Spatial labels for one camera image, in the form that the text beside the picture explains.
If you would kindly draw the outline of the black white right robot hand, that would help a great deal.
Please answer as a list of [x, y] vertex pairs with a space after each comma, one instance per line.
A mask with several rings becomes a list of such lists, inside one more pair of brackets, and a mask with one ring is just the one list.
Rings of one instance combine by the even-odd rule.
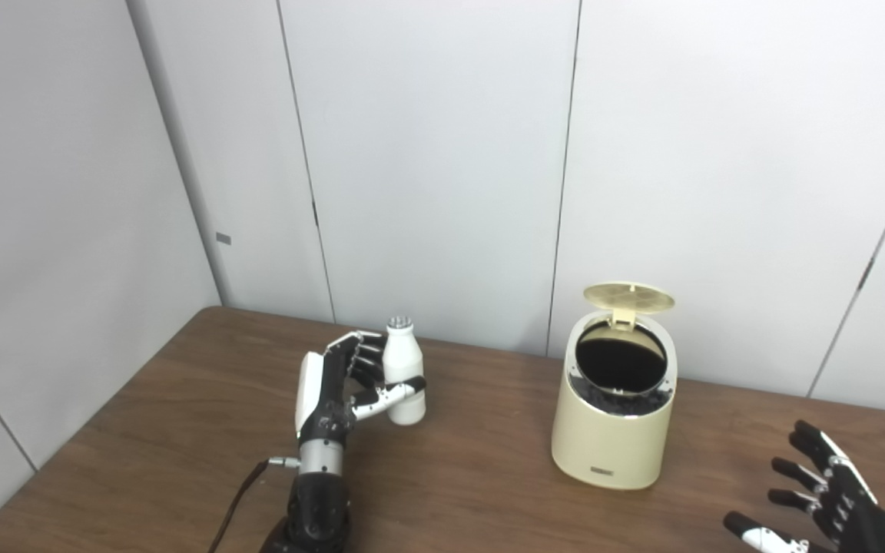
[[797, 481], [805, 492], [772, 488], [767, 498], [777, 506], [804, 512], [832, 546], [797, 538], [742, 512], [727, 512], [724, 528], [758, 552], [885, 552], [885, 508], [850, 456], [828, 434], [802, 419], [794, 423], [789, 442], [815, 468], [775, 456], [772, 470]]

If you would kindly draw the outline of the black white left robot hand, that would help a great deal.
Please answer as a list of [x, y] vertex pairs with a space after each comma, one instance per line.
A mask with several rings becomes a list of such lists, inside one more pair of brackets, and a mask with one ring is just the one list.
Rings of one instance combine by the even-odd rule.
[[361, 420], [387, 412], [427, 388], [424, 376], [386, 380], [383, 357], [387, 338], [368, 330], [351, 330], [310, 351], [301, 363], [295, 412], [299, 445], [312, 440], [346, 444]]

